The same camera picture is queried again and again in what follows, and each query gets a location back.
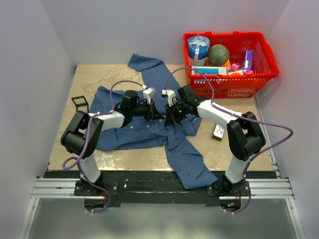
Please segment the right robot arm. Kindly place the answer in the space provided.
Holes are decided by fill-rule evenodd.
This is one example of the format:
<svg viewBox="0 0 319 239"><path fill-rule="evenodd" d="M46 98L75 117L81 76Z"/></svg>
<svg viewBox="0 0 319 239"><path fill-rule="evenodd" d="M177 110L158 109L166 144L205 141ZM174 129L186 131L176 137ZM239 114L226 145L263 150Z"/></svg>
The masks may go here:
<svg viewBox="0 0 319 239"><path fill-rule="evenodd" d="M208 119L227 130L229 148L233 156L228 169L214 184L214 191L220 196L232 196L239 191L244 181L250 159L265 146L266 140L256 117L252 112L245 114L231 111L207 97L199 97L190 85L178 90L179 100L172 90L162 90L167 99L165 125L181 122L188 114Z"/></svg>

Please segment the blue plaid shirt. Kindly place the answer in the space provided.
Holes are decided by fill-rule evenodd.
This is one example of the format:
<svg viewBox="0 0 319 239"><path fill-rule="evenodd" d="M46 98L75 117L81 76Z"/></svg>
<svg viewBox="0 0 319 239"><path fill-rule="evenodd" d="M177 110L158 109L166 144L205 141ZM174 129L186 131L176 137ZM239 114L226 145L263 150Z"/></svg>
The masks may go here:
<svg viewBox="0 0 319 239"><path fill-rule="evenodd" d="M167 101L160 95L162 89L176 91L180 88L176 79L170 76L165 63L134 54L128 66L141 72L145 85L155 88L156 109L164 115ZM206 167L201 153L187 140L187 136L197 134L201 120L200 117L187 115L179 124L165 126L164 121L134 117L124 128L102 131L97 148L111 151L164 146L167 161L185 189L209 186L218 178Z"/></svg>

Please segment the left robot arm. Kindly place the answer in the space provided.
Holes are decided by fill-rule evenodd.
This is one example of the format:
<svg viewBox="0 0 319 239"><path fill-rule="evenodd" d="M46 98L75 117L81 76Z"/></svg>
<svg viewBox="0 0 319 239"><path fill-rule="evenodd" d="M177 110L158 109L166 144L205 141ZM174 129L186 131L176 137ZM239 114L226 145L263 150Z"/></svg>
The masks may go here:
<svg viewBox="0 0 319 239"><path fill-rule="evenodd" d="M66 151L73 154L66 159L62 168L69 170L77 166L80 171L81 190L88 191L91 195L106 193L103 185L103 176L94 158L100 133L112 128L126 127L134 117L143 117L147 121L163 119L152 100L156 91L147 88L143 91L140 100L136 91L125 91L122 101L110 112L95 114L78 111L75 113L67 129L61 137L61 145Z"/></svg>

